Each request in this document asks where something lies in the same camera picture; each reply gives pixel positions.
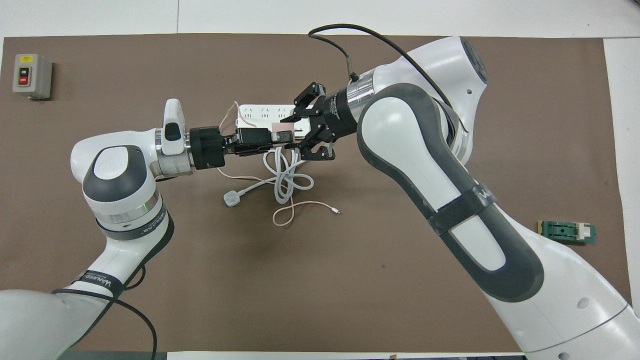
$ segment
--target black cable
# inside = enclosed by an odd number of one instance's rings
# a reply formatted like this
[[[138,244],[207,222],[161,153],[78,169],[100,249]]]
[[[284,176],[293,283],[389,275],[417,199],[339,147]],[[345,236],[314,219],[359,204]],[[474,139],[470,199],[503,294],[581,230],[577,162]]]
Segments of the black cable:
[[[433,89],[436,90],[436,92],[438,93],[440,98],[442,98],[444,103],[446,103],[447,105],[452,107],[451,106],[451,102],[449,102],[449,99],[444,95],[444,93],[442,92],[440,87],[435,83],[435,81],[433,81],[433,79],[431,79],[431,77],[426,73],[426,71],[424,71],[424,69],[422,67],[420,67],[420,65],[418,65],[418,63],[411,56],[409,56],[409,54],[407,54],[404,50],[402,50],[402,48],[400,48],[398,45],[396,45],[396,43],[394,43],[393,41],[389,40],[384,35],[381,35],[381,34],[375,32],[375,31],[373,31],[371,29],[365,28],[364,26],[354,25],[354,24],[330,24],[330,25],[320,26],[319,28],[315,28],[315,29],[309,31],[309,33],[307,35],[310,38],[314,38],[314,39],[317,39],[317,40],[320,40],[320,41],[324,41],[326,43],[329,43],[329,44],[337,47],[340,51],[342,51],[343,54],[345,54],[345,56],[347,56],[347,62],[348,62],[347,66],[350,67],[351,60],[349,58],[349,55],[347,55],[347,52],[342,47],[338,46],[335,42],[333,42],[333,41],[331,41],[331,40],[329,40],[327,38],[323,38],[323,37],[320,37],[320,36],[316,35],[316,33],[319,33],[320,31],[332,30],[332,29],[359,30],[359,31],[362,31],[362,32],[367,33],[369,35],[372,35],[372,36],[382,40],[384,43],[386,43],[390,47],[393,47],[400,55],[402,55],[403,58],[406,59],[406,61],[408,61],[411,65],[413,65],[413,67],[415,67],[416,70],[418,70],[420,75],[422,75],[422,77],[424,77],[424,79],[429,83],[429,85],[431,85],[431,87],[433,87]]]
[[[156,334],[156,328],[154,328],[153,324],[151,323],[151,320],[149,320],[140,310],[136,309],[135,307],[127,304],[126,302],[122,301],[122,300],[118,300],[114,297],[110,297],[107,295],[103,295],[103,294],[98,294],[98,293],[92,293],[90,291],[83,291],[83,290],[76,290],[76,289],[55,289],[55,290],[51,290],[52,294],[56,294],[56,293],[69,293],[69,294],[78,294],[78,295],[86,295],[86,296],[90,296],[90,297],[97,297],[98,299],[103,299],[103,300],[108,300],[110,302],[114,302],[126,309],[131,310],[134,314],[138,315],[149,327],[149,330],[151,330],[151,336],[153,336],[154,339],[154,347],[153,347],[153,351],[151,351],[151,360],[155,360],[156,358],[156,352],[157,352],[157,345],[158,345],[158,338],[157,338],[157,334]]]
[[[135,284],[124,288],[124,291],[131,290],[142,283],[142,280],[145,279],[145,275],[147,274],[147,269],[145,269],[145,265],[142,265],[142,267],[138,271],[140,270],[142,270],[142,275],[140,275],[140,280],[138,280],[138,282],[136,282]]]

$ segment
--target white power cord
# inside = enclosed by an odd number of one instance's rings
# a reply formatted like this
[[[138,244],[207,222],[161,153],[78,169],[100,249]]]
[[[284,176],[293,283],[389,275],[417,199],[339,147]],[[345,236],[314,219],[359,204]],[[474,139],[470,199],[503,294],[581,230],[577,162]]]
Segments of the white power cord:
[[[234,101],[234,105],[232,105],[229,110],[227,110],[227,114],[225,115],[224,119],[222,119],[222,121],[220,122],[220,128],[222,128],[222,123],[224,123],[224,121],[227,119],[227,117],[229,116],[229,113],[231,112],[231,109],[233,107],[237,108],[237,114],[239,116],[239,118],[244,121],[245,123],[249,124],[250,126],[255,127],[254,124],[251,124],[250,122],[246,121],[246,119],[244,118],[244,116],[242,115],[242,113],[240,112],[238,103]],[[319,205],[324,205],[327,208],[331,209],[332,212],[339,214],[340,210],[334,208],[333,206],[330,206],[328,204],[325,204],[323,202],[319,202],[319,201],[302,201],[302,202],[297,202],[294,203],[293,202],[293,191],[295,189],[299,189],[299,190],[309,190],[314,186],[314,180],[312,177],[310,177],[309,175],[306,174],[297,174],[296,173],[296,168],[300,165],[302,165],[303,163],[305,163],[306,161],[304,160],[299,160],[300,158],[300,154],[298,152],[297,149],[293,149],[291,150],[291,164],[289,164],[289,161],[287,159],[287,157],[285,156],[285,154],[282,153],[282,147],[277,147],[276,149],[271,149],[269,150],[267,153],[265,153],[262,156],[262,162],[264,164],[264,166],[267,168],[267,170],[269,170],[269,172],[271,172],[274,176],[269,178],[269,179],[260,179],[259,177],[255,177],[255,176],[230,176],[225,174],[220,168],[218,168],[218,171],[230,178],[230,179],[243,179],[243,180],[256,180],[258,181],[258,183],[255,183],[251,186],[249,186],[248,188],[245,188],[244,190],[240,190],[240,191],[229,191],[228,193],[226,193],[223,198],[225,201],[225,204],[227,204],[227,206],[235,206],[236,204],[238,204],[240,202],[240,196],[246,194],[247,192],[262,186],[264,184],[272,184],[273,185],[273,195],[276,198],[276,201],[278,201],[278,203],[280,204],[285,204],[287,201],[291,202],[291,205],[285,206],[284,208],[280,208],[276,211],[274,211],[273,216],[271,217],[271,221],[273,222],[274,225],[276,226],[285,226],[290,224],[293,221],[294,215],[295,215],[295,210],[294,207],[298,206],[298,205],[302,205],[302,204],[319,204]],[[274,163],[275,163],[275,168],[271,167],[271,165],[269,165],[268,162],[268,156],[269,154],[273,154],[274,156]],[[309,181],[309,185],[300,185],[300,184],[296,184],[294,179],[296,177],[302,177],[306,180]],[[280,224],[278,222],[276,222],[276,215],[286,209],[291,209],[291,217],[288,219],[288,221]]]

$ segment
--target gray switch box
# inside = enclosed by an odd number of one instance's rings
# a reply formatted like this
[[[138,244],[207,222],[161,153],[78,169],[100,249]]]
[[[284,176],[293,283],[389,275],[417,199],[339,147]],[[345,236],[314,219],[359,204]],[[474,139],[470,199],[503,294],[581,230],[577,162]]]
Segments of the gray switch box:
[[[38,54],[18,54],[13,68],[13,92],[32,100],[51,96],[51,61]]]

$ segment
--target green electronic component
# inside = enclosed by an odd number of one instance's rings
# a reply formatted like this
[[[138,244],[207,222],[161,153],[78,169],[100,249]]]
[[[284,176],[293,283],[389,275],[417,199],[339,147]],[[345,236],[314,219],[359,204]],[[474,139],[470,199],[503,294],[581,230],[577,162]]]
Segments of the green electronic component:
[[[556,241],[596,242],[596,227],[588,222],[539,221],[538,234]]]

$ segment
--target power strip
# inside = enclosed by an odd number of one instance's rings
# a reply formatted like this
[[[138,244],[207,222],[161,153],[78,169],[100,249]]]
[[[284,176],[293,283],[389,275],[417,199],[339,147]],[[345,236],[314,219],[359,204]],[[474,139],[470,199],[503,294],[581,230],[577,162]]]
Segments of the power strip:
[[[272,131],[271,123],[280,122],[282,119],[288,117],[291,115],[294,108],[294,105],[244,104],[240,105],[238,110],[248,122],[256,125],[257,127],[266,127],[269,131]],[[242,121],[239,117],[236,119],[236,126],[252,127]],[[294,126],[294,135],[296,138],[303,138],[307,133],[309,133],[309,131],[311,131],[309,119],[299,120],[294,124]]]

